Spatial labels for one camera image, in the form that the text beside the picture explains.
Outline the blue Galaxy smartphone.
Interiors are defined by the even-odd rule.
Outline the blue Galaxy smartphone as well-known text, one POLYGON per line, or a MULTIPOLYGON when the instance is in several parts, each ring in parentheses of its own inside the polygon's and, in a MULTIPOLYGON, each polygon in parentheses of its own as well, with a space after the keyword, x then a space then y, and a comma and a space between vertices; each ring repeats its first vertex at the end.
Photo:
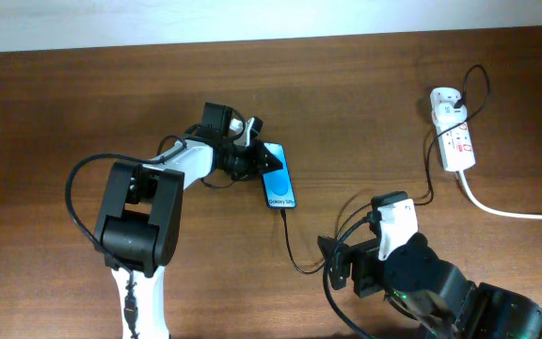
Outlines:
POLYGON ((270 142, 265 142, 264 146, 282 164, 282 169, 263 175, 263 188, 267 206, 272 209, 294 209, 296 208, 295 193, 283 146, 270 142))

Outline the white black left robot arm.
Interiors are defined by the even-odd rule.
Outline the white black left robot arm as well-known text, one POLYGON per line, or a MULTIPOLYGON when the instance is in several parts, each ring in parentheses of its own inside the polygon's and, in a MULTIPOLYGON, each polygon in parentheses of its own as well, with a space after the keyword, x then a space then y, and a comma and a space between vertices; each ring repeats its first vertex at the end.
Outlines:
POLYGON ((183 194, 215 170, 233 182, 282 169, 258 138, 263 121, 207 103, 201 122, 148 160, 110 171, 94 236, 120 295, 125 338, 168 338, 164 274, 178 245, 183 194))

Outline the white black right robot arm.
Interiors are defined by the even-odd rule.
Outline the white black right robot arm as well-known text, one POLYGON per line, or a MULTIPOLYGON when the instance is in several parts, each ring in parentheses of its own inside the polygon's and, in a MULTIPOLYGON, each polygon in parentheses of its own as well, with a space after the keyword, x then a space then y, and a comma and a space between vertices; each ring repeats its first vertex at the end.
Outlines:
POLYGON ((379 240, 341 245, 330 264, 335 290, 351 279, 360 298, 384 292, 401 313, 420 322, 418 338, 542 338, 542 307, 521 294, 468 280, 414 234, 386 260, 379 240))

